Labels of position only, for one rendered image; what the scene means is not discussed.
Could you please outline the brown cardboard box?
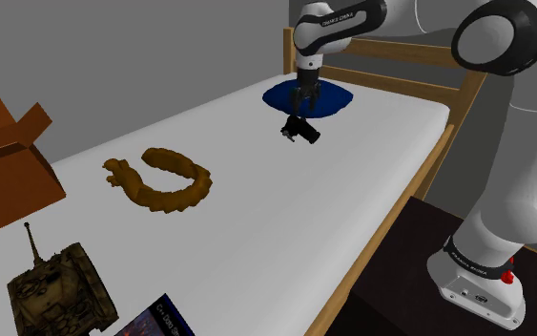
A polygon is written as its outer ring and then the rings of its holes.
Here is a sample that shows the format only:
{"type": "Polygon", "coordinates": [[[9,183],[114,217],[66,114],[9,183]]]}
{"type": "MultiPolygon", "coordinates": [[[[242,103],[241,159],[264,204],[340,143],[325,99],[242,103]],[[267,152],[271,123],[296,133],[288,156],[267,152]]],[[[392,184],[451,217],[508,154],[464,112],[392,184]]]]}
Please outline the brown cardboard box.
{"type": "Polygon", "coordinates": [[[66,197],[34,144],[51,124],[40,104],[15,120],[0,98],[0,228],[66,197]]]}

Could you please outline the blue pillow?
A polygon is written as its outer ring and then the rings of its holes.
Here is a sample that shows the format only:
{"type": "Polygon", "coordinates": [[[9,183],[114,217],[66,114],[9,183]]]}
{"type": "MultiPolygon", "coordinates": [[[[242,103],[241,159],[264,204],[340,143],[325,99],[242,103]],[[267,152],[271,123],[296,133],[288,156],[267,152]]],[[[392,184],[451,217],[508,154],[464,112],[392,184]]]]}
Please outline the blue pillow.
{"type": "MultiPolygon", "coordinates": [[[[310,108],[310,99],[305,98],[299,105],[299,117],[322,118],[336,114],[352,100],[353,94],[343,87],[329,81],[319,80],[320,97],[316,99],[314,109],[310,108]]],[[[296,79],[289,79],[267,90],[262,100],[270,107],[288,115],[294,112],[290,93],[297,86],[296,79]]]]}

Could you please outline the brown curved plush toy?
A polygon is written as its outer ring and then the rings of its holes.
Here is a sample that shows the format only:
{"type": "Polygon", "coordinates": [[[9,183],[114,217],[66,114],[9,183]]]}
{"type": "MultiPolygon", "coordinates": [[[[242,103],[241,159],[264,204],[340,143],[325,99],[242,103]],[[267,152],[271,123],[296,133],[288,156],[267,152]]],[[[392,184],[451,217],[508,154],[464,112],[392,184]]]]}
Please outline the brown curved plush toy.
{"type": "Polygon", "coordinates": [[[195,207],[209,195],[211,173],[181,153],[152,147],[141,159],[155,170],[150,177],[142,177],[126,159],[109,158],[102,165],[109,172],[106,181],[134,204],[169,214],[195,207]]]}

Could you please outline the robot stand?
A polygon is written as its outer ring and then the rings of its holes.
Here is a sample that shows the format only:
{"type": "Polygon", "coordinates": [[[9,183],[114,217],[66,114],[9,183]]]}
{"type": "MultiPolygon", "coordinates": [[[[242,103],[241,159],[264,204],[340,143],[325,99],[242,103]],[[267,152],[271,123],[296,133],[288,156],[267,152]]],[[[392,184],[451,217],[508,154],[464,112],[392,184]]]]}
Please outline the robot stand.
{"type": "Polygon", "coordinates": [[[527,304],[517,329],[494,325],[441,296],[426,261],[460,223],[458,217],[410,199],[325,336],[537,336],[537,252],[527,247],[515,256],[527,304]]]}

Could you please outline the camouflage toy tank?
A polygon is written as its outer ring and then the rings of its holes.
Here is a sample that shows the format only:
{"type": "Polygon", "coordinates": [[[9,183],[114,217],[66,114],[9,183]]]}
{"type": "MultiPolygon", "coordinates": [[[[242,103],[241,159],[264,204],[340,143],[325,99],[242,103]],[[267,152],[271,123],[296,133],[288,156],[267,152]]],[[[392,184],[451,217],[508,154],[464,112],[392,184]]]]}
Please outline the camouflage toy tank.
{"type": "Polygon", "coordinates": [[[118,320],[95,266],[75,242],[45,261],[30,241],[33,268],[7,284],[18,336],[90,336],[118,320]]]}

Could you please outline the blue book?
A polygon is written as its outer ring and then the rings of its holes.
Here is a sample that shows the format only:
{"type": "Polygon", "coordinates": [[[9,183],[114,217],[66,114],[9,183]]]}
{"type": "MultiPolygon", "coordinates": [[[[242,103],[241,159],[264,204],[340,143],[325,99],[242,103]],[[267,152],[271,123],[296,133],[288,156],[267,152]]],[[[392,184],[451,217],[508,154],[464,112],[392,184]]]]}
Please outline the blue book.
{"type": "Polygon", "coordinates": [[[121,328],[114,336],[196,336],[167,294],[121,328]]]}

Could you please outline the wooden bed with white mattress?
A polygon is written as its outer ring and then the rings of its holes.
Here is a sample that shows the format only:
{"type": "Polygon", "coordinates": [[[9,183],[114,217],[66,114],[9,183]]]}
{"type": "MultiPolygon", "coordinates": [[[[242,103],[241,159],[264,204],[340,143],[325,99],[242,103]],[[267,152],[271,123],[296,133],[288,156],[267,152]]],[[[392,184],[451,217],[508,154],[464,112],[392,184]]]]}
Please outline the wooden bed with white mattress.
{"type": "Polygon", "coordinates": [[[29,265],[29,236],[53,251],[79,242],[118,312],[120,326],[167,294],[196,336],[321,336],[410,196],[423,196],[484,76],[459,88],[324,67],[350,104],[313,121],[310,144],[280,134],[285,115],[263,100],[275,78],[186,112],[173,100],[185,74],[91,54],[21,64],[18,88],[48,110],[104,129],[159,110],[153,125],[57,161],[66,197],[0,229],[0,336],[17,336],[7,284],[29,265]],[[141,159],[165,147],[211,173],[209,195],[183,212],[151,212],[107,181],[109,158],[141,159]]]}

